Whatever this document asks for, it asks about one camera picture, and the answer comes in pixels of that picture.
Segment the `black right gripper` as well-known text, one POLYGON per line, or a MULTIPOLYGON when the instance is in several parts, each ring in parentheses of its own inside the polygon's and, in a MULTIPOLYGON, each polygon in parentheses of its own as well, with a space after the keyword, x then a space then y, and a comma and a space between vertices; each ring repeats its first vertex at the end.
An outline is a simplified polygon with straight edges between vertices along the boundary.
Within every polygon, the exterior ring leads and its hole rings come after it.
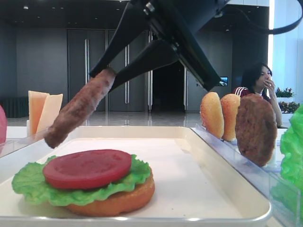
POLYGON ((158 39, 119 72, 109 90, 151 70, 180 61, 207 91, 220 77, 196 40, 196 33, 227 4, 225 0, 132 0, 124 9, 118 27, 89 75, 94 78, 147 26, 158 39))

